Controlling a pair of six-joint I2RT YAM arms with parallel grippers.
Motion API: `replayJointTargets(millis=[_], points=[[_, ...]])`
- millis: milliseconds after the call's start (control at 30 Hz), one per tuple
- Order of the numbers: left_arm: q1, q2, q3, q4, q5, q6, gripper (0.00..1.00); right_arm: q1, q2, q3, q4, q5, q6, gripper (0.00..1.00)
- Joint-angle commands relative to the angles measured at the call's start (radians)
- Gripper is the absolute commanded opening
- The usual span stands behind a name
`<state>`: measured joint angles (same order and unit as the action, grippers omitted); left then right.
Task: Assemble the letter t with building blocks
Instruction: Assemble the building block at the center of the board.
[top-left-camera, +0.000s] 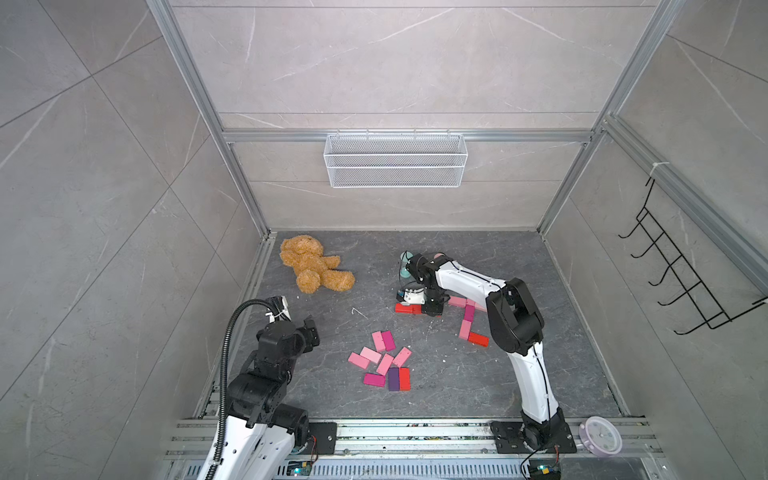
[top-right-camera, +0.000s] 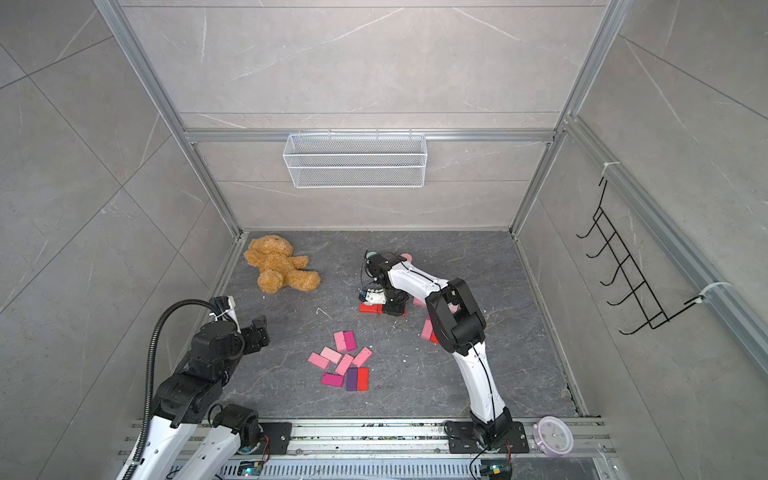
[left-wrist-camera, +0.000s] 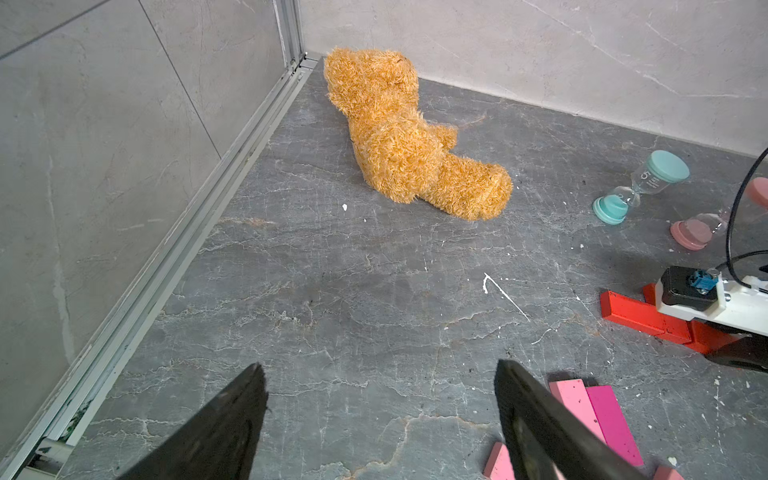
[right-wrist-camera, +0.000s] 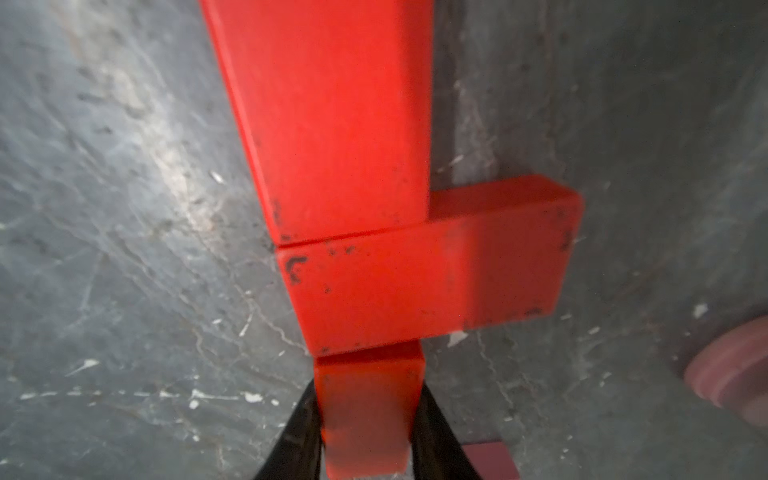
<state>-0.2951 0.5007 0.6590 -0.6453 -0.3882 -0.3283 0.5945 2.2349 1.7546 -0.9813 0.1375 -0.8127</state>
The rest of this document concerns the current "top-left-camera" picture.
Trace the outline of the red block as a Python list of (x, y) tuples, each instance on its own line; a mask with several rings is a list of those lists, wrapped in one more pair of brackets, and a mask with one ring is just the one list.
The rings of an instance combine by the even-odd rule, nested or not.
[(477, 334), (475, 332), (470, 332), (469, 333), (468, 341), (470, 343), (473, 343), (475, 345), (480, 345), (482, 347), (488, 347), (489, 343), (490, 343), (490, 340), (489, 340), (488, 337), (486, 337), (484, 335), (481, 335), (481, 334)]
[(399, 369), (399, 390), (411, 390), (411, 373), (409, 368), (403, 367)]
[(396, 313), (402, 313), (402, 314), (411, 314), (411, 315), (421, 315), (422, 314), (422, 306), (419, 304), (416, 305), (404, 305), (401, 303), (397, 303), (395, 305), (395, 312)]

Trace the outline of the purple block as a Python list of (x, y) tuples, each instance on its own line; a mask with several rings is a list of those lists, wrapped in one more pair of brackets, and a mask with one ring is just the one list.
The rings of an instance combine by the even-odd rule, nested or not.
[(387, 386), (389, 391), (400, 390), (400, 369), (398, 367), (389, 368), (387, 371)]

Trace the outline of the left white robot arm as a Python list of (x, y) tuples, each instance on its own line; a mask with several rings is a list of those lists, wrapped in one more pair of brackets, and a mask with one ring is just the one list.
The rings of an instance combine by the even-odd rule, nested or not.
[(320, 343), (314, 320), (275, 320), (224, 393), (216, 436), (200, 479), (272, 479), (310, 441), (308, 413), (284, 402), (298, 358)]

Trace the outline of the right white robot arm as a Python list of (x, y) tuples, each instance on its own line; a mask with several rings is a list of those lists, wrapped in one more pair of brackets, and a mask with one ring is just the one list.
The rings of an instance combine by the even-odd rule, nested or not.
[(567, 423), (543, 359), (544, 320), (525, 282), (489, 277), (441, 252), (415, 254), (403, 268), (424, 289), (422, 311), (430, 316), (442, 312), (449, 292), (485, 305), (491, 337), (507, 353), (519, 386), (520, 436), (532, 451), (553, 445)]

